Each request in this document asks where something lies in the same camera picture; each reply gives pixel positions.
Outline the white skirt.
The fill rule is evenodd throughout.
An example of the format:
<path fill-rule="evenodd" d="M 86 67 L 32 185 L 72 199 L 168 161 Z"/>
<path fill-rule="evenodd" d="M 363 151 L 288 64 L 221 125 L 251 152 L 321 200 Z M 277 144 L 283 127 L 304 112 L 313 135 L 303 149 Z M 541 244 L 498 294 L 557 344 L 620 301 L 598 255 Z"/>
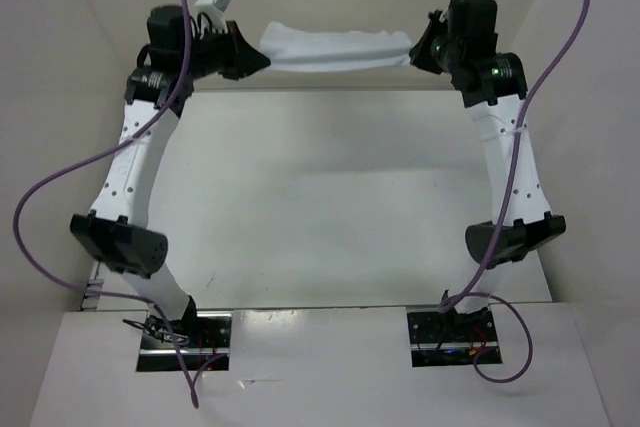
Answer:
<path fill-rule="evenodd" d="M 306 32 L 270 23 L 259 51 L 270 69 L 294 73 L 333 73 L 409 64 L 413 43 L 404 32 Z"/>

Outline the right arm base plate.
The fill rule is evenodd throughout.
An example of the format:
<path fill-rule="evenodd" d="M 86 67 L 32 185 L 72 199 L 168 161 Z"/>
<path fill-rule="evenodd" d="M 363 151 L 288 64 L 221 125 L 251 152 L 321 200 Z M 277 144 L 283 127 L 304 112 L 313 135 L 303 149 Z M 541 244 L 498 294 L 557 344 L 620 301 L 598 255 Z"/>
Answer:
<path fill-rule="evenodd" d="M 488 308 L 471 314 L 435 309 L 406 313 L 413 368 L 502 363 L 494 319 Z"/>

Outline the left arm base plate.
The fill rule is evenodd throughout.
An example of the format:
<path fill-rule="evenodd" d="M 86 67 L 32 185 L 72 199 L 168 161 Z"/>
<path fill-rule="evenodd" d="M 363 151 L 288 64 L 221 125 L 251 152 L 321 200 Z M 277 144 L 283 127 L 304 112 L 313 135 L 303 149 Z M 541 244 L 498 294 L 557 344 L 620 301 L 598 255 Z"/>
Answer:
<path fill-rule="evenodd" d="M 175 372 L 181 369 L 169 332 L 164 323 L 148 316 L 144 322 L 124 319 L 123 322 L 142 332 L 137 372 Z M 227 371 L 230 362 L 232 313 L 199 311 L 199 331 L 194 336 L 178 327 L 175 333 L 186 367 L 190 372 Z"/>

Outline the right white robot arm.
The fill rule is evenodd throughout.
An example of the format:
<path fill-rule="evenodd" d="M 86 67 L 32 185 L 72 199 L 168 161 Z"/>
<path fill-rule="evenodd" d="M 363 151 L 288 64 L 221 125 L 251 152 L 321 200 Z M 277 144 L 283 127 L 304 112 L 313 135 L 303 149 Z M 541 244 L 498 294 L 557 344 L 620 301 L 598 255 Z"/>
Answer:
<path fill-rule="evenodd" d="M 450 0 L 429 14 L 410 50 L 412 66 L 447 74 L 476 128 L 491 188 L 489 220 L 465 230 L 477 270 L 456 294 L 442 296 L 438 327 L 450 340 L 473 328 L 472 313 L 485 308 L 501 267 L 563 234 L 565 218 L 552 211 L 539 179 L 526 114 L 528 87 L 520 58 L 497 49 L 495 0 Z"/>

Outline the aluminium table edge rail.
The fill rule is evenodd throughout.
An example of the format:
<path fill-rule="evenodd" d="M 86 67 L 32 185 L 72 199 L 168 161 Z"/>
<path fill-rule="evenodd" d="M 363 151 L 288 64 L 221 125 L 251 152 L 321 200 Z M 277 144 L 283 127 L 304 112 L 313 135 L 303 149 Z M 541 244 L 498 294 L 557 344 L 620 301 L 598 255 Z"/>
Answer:
<path fill-rule="evenodd" d="M 103 265 L 98 261 L 94 261 L 80 303 L 81 312 L 95 312 L 98 309 L 101 292 L 104 286 L 103 271 Z"/>

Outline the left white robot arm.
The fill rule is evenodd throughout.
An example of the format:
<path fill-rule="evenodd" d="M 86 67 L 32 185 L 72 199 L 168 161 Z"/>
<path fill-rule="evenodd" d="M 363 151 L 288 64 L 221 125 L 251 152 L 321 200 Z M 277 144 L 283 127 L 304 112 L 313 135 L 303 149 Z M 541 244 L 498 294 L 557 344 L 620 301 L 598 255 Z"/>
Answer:
<path fill-rule="evenodd" d="M 102 191 L 70 231 L 86 251 L 119 274 L 151 308 L 149 328 L 167 318 L 163 333 L 176 346 L 192 344 L 202 328 L 193 298 L 166 264 L 169 241 L 148 229 L 152 189 L 168 141 L 196 80 L 219 74 L 240 80 L 269 66 L 268 57 L 246 42 L 221 9 L 199 6 L 183 22 L 178 5 L 154 8 L 147 19 L 149 42 L 127 79 L 124 149 L 113 157 Z"/>

